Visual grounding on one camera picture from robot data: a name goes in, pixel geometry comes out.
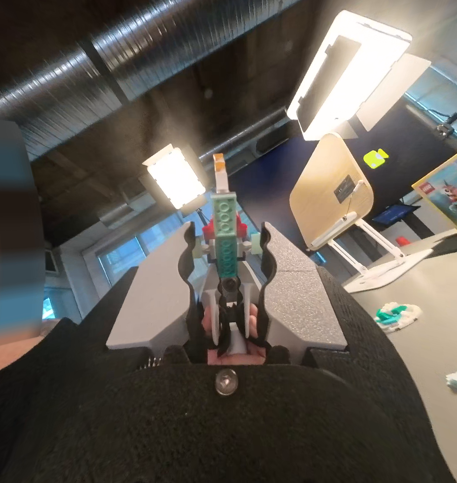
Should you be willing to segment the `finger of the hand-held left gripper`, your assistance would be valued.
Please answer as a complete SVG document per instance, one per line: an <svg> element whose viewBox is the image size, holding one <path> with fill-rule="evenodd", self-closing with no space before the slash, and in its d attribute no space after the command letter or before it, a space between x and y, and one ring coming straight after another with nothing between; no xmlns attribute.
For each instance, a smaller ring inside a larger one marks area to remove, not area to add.
<svg viewBox="0 0 457 483"><path fill-rule="evenodd" d="M238 263L238 288L237 301L237 324L242 335L246 339L250 334L250 304L259 303L261 283L248 263Z"/></svg>
<svg viewBox="0 0 457 483"><path fill-rule="evenodd" d="M220 342L220 293L217 288L202 292L201 303L203 307L202 328L204 335L212 340L212 345L218 347Z"/></svg>

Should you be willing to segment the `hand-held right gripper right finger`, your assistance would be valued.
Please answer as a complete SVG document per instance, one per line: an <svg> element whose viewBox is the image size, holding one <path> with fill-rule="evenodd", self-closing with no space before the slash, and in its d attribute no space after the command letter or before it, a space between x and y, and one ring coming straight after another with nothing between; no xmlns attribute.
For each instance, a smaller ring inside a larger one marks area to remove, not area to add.
<svg viewBox="0 0 457 483"><path fill-rule="evenodd" d="M317 265L269 222L261 228L259 337L290 351L343 351L346 338Z"/></svg>

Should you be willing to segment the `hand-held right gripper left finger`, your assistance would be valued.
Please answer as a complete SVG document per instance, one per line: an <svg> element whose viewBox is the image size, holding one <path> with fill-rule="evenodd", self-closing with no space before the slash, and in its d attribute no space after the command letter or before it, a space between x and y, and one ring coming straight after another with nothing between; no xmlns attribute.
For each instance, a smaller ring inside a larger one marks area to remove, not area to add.
<svg viewBox="0 0 457 483"><path fill-rule="evenodd" d="M164 351L188 341L186 319L196 308L189 282L195 242L195 225L186 222L141 262L106 341L108 349Z"/></svg>

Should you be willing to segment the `colourful toy brick fish body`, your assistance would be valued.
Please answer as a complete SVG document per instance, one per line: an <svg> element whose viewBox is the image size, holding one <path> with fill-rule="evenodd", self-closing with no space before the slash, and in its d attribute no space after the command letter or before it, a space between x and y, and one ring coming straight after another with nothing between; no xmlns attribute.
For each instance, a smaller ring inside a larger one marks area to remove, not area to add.
<svg viewBox="0 0 457 483"><path fill-rule="evenodd" d="M213 155L215 192L211 194L212 217L203 227L202 253L214 265L219 292L229 301L237 303L238 263L247 254L261 255L260 233L248 235L248 226L242 222L237 211L237 195L229 189L224 155Z"/></svg>

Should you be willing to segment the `yellow toy set box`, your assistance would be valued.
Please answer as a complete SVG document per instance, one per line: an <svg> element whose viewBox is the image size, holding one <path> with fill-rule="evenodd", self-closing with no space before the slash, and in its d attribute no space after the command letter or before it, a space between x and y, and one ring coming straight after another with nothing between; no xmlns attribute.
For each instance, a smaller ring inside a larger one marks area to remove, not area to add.
<svg viewBox="0 0 457 483"><path fill-rule="evenodd" d="M412 188L457 230L457 153L412 184Z"/></svg>

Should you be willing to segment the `person's left hand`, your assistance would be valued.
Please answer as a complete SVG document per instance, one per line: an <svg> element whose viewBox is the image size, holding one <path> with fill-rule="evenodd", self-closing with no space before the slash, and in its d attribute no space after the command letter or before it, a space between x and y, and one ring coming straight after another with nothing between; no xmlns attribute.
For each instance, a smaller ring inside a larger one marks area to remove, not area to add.
<svg viewBox="0 0 457 483"><path fill-rule="evenodd" d="M250 304L249 308L249 334L251 337L257 339L257 313L258 308L255 304ZM204 315L202 319L202 326L205 331L205 335L211 340L212 339L212 317L210 308L207 307L204 310ZM250 340L245 341L246 353L235 353L227 354L224 353L218 356L218 351L216 349L209 349L207 351L207 363L208 365L263 365L266 360L267 351L264 347L259 347Z"/></svg>

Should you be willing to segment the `white teal loose bricks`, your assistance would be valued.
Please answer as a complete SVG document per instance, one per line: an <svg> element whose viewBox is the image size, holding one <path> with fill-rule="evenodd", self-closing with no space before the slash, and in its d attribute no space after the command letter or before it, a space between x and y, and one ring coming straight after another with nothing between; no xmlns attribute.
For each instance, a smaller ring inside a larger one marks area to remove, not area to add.
<svg viewBox="0 0 457 483"><path fill-rule="evenodd" d="M417 305L390 302L378 309L374 321L383 332L390 334L414 323L422 313L423 311Z"/></svg>

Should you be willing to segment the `blue object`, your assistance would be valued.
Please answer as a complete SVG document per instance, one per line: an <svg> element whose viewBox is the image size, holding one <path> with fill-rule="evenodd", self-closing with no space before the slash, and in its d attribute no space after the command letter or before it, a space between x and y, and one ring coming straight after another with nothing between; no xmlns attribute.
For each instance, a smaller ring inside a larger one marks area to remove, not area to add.
<svg viewBox="0 0 457 483"><path fill-rule="evenodd" d="M392 226L404 220L406 216L414 213L419 208L419 205L408 205L404 203L393 204L383 212L377 214L371 221L382 226Z"/></svg>

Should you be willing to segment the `small led light panel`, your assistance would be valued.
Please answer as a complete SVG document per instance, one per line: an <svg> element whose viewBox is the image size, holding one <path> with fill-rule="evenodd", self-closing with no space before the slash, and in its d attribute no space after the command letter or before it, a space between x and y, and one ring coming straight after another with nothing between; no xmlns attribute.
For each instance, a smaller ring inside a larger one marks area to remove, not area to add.
<svg viewBox="0 0 457 483"><path fill-rule="evenodd" d="M183 218L207 204L209 180L191 148L181 149L169 143L144 160L142 165Z"/></svg>

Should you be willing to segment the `neon yellow sticker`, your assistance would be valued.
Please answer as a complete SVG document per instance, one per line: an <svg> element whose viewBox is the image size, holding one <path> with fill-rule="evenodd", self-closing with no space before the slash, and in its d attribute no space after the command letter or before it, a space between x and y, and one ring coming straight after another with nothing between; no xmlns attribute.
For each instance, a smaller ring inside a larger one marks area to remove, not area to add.
<svg viewBox="0 0 457 483"><path fill-rule="evenodd" d="M363 156L365 164L367 164L371 169L376 169L382 166L388 158L389 154L381 148L378 150L371 150Z"/></svg>

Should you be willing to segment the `large led light panel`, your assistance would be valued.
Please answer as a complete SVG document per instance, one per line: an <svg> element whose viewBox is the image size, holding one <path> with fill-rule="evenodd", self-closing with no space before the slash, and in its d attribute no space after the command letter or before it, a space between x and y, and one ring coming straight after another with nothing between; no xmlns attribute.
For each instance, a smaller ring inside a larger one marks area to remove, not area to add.
<svg viewBox="0 0 457 483"><path fill-rule="evenodd" d="M304 140L370 131L431 65L407 52L411 42L404 31L341 11L286 110Z"/></svg>

